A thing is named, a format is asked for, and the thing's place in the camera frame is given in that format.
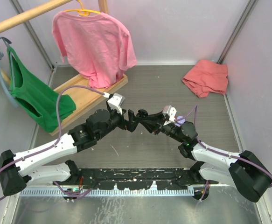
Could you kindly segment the lilac earbud charging case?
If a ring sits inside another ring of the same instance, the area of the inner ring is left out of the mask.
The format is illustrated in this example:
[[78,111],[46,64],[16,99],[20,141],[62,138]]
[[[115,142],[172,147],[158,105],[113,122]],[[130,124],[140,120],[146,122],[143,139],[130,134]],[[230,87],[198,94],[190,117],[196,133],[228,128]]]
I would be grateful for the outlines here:
[[177,117],[177,120],[178,120],[178,121],[177,121],[176,123],[177,123],[178,125],[182,125],[182,124],[184,124],[185,121],[186,121],[186,119],[183,118],[182,116],[178,116],[178,117]]

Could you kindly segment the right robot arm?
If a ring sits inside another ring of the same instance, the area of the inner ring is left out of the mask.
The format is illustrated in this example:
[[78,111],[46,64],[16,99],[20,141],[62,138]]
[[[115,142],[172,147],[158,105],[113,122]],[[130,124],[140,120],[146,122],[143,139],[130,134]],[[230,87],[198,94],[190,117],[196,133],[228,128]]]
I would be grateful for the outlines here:
[[205,180],[227,184],[251,202],[258,202],[272,187],[272,174],[254,153],[233,153],[211,147],[198,139],[193,122],[175,117],[176,111],[148,114],[139,110],[140,123],[153,134],[163,133],[180,142],[178,149],[185,158],[196,161],[191,178],[197,184]]

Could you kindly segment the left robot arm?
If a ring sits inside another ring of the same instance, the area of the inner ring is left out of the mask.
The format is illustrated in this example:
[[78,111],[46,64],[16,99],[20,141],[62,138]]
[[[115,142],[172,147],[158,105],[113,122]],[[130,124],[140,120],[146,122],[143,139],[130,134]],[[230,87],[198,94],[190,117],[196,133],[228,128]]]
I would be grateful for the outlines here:
[[0,184],[3,195],[11,196],[24,190],[33,179],[33,171],[48,162],[96,145],[115,128],[133,132],[143,117],[128,110],[128,119],[125,119],[125,112],[111,108],[96,110],[85,123],[59,135],[56,141],[21,153],[14,154],[11,150],[1,153]]

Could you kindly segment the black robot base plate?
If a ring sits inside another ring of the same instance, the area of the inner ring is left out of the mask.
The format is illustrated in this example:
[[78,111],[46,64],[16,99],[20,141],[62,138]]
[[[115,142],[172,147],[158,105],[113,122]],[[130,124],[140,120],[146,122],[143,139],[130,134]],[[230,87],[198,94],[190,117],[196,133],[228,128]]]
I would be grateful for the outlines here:
[[83,168],[59,185],[80,185],[83,189],[148,190],[153,184],[157,190],[187,189],[206,180],[194,178],[184,168]]

